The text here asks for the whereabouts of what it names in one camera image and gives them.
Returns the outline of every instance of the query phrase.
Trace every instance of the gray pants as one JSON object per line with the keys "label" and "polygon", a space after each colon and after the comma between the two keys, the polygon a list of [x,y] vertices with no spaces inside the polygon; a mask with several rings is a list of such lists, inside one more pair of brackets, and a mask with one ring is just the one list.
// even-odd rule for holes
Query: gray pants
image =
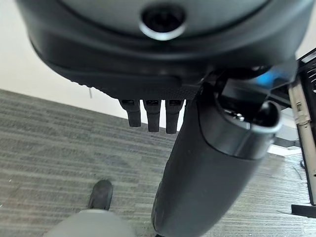
{"label": "gray pants", "polygon": [[62,221],[44,237],[135,237],[135,233],[115,214],[88,209]]}

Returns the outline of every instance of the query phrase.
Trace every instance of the white wall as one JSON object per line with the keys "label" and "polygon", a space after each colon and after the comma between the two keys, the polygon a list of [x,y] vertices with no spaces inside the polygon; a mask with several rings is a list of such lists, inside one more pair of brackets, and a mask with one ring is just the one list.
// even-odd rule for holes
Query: white wall
{"label": "white wall", "polygon": [[[314,13],[306,37],[297,51],[297,57],[316,47],[315,29]],[[127,118],[117,100],[94,88],[91,89],[91,98],[86,86],[59,76],[37,58],[13,0],[0,0],[0,89]],[[283,120],[288,126],[296,127],[291,118]],[[142,122],[147,122],[144,108]],[[160,114],[160,126],[165,127],[164,105]]]}

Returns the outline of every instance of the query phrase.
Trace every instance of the black plastic housing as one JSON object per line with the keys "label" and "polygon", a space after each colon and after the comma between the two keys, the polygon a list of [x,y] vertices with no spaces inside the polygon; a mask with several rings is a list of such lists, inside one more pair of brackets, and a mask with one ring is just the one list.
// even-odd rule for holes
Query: black plastic housing
{"label": "black plastic housing", "polygon": [[58,0],[17,3],[50,68],[118,99],[193,99],[214,69],[283,63],[295,54],[313,5],[271,0],[231,27],[161,42],[100,27]]}
{"label": "black plastic housing", "polygon": [[188,106],[152,211],[159,235],[198,237],[226,213],[281,127],[268,103],[262,125],[225,113],[207,88]]}

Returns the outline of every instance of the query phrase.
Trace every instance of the blue light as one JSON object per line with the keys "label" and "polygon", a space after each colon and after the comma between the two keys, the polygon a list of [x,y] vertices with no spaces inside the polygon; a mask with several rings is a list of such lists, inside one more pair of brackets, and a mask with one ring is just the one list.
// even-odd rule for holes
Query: blue light
{"label": "blue light", "polygon": [[272,87],[273,82],[276,76],[271,72],[266,72],[260,76],[257,77],[256,83],[258,85],[266,86],[266,87]]}

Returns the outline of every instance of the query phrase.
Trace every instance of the gray carpet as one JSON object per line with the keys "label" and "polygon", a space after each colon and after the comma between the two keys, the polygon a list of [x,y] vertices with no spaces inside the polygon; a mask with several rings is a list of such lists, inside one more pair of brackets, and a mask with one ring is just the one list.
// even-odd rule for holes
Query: gray carpet
{"label": "gray carpet", "polygon": [[[85,208],[93,184],[115,186],[111,211],[151,237],[151,208],[176,136],[126,120],[0,91],[0,237],[39,237]],[[300,156],[270,155],[206,236],[316,236]]]}

